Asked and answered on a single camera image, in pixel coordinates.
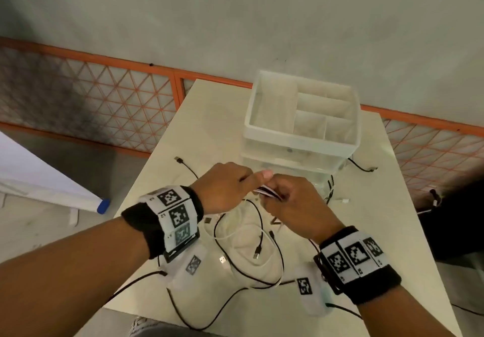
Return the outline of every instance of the wristband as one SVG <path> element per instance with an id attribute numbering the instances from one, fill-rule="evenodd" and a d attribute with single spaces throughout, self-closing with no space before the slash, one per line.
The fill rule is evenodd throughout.
<path id="1" fill-rule="evenodd" d="M 359 305 L 400 285 L 402 278 L 373 238 L 354 226 L 338 231 L 319 246 L 314 260 L 336 295 Z"/>
<path id="2" fill-rule="evenodd" d="M 200 236 L 197 224 L 203 218 L 203 206 L 192 188 L 161 188 L 143 195 L 139 202 L 122 216 L 143 232 L 149 259 L 163 254 L 170 262 Z"/>

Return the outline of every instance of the blue object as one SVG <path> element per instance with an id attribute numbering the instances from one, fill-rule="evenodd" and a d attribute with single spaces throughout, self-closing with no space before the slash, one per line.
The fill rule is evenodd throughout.
<path id="1" fill-rule="evenodd" d="M 109 204 L 111 203 L 111 201 L 109 199 L 103 199 L 99 206 L 97 207 L 97 213 L 99 214 L 104 214 L 107 210 L 107 207 L 109 207 Z"/>

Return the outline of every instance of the left hand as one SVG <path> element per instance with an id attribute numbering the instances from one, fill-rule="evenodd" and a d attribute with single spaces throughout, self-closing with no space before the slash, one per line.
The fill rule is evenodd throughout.
<path id="1" fill-rule="evenodd" d="M 216 163 L 191 188 L 203 205 L 204 214 L 228 212 L 236 207 L 247 193 L 268 182 L 271 170 L 253 173 L 233 162 Z"/>

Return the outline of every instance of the right hand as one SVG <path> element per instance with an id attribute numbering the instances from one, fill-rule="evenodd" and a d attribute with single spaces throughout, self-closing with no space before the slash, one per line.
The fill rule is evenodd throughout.
<path id="1" fill-rule="evenodd" d="M 261 195 L 262 206 L 299 236 L 321 244 L 345 227 L 305 178 L 275 174 L 266 185 L 283 200 Z"/>

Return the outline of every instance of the forearm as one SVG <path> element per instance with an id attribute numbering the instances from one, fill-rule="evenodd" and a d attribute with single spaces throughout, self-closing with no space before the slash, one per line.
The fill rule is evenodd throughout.
<path id="1" fill-rule="evenodd" d="M 358 306 L 372 337 L 452 337 L 402 286 Z"/>
<path id="2" fill-rule="evenodd" d="M 5 335 L 74 335 L 148 259 L 143 234 L 116 218 L 0 265 Z"/>

